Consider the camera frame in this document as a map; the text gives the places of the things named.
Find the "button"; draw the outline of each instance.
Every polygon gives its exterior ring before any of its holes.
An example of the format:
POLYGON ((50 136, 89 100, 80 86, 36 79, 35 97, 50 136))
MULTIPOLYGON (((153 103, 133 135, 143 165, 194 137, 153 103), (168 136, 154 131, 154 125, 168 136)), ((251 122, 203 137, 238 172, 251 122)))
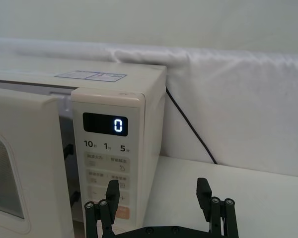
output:
MULTIPOLYGON (((98 202, 102 199, 106 199, 106 191, 107 189, 104 187, 96 187, 89 186, 88 189, 88 197, 95 202, 98 202)), ((129 193, 125 191, 120 191, 119 205, 129 205, 130 197, 129 193)))
POLYGON ((86 178, 88 183, 92 183, 94 185, 107 187, 110 180, 117 179, 120 188, 129 189, 130 187, 130 178, 127 175, 118 175, 104 171, 86 170, 86 178))
POLYGON ((128 220, 130 218, 130 209, 128 207, 118 206, 116 218, 128 220))
POLYGON ((85 152, 85 165, 100 170, 110 170, 120 173, 130 172, 130 159, 122 156, 85 152))

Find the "control panel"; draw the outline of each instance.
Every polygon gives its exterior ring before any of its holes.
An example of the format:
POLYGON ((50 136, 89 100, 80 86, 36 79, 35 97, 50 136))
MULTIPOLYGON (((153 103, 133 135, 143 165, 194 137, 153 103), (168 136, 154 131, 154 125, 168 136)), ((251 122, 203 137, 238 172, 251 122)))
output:
POLYGON ((117 179, 117 225, 136 223, 143 107, 73 102, 82 204, 105 199, 109 181, 117 179))

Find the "white table surface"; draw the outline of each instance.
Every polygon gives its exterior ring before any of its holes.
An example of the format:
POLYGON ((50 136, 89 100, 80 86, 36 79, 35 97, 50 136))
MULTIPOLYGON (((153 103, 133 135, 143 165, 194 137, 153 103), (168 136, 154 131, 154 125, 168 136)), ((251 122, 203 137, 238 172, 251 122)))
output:
POLYGON ((160 157, 144 226, 208 231, 196 197, 197 178, 212 196, 232 198, 239 237, 298 238, 298 177, 160 157))

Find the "screw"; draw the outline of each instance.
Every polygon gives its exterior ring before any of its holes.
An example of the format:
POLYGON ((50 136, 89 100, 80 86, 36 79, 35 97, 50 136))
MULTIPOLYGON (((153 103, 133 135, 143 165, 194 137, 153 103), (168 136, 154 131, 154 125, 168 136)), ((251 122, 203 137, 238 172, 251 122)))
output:
POLYGON ((107 204, 106 201, 101 201, 101 202, 100 202, 100 205, 101 205, 101 206, 105 206, 106 204, 107 204))
POLYGON ((86 204, 86 208, 91 208, 92 206, 93 206, 92 203, 87 203, 87 204, 86 204))
POLYGON ((171 230, 172 230, 172 233, 174 233, 174 234, 177 234, 180 231, 180 229, 178 227, 172 227, 171 230))
POLYGON ((148 227, 148 228, 146 228, 146 233, 147 233, 148 235, 152 234, 152 233, 153 233, 153 228, 152 228, 152 227, 148 227))
POLYGON ((226 200, 226 203, 228 204, 228 205, 233 205, 233 201, 232 200, 230 200, 230 199, 228 199, 228 200, 226 200))
POLYGON ((214 203, 219 203, 220 201, 219 201, 217 198, 213 198, 213 199, 212 199, 212 202, 214 202, 214 203))

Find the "digital display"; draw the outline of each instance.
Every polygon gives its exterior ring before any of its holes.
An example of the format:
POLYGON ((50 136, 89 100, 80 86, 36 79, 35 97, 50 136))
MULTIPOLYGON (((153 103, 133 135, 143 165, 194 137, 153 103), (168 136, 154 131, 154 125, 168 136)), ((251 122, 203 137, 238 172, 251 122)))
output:
POLYGON ((126 117, 103 115, 95 113, 83 113, 84 130, 87 132, 128 135, 128 119, 126 117))

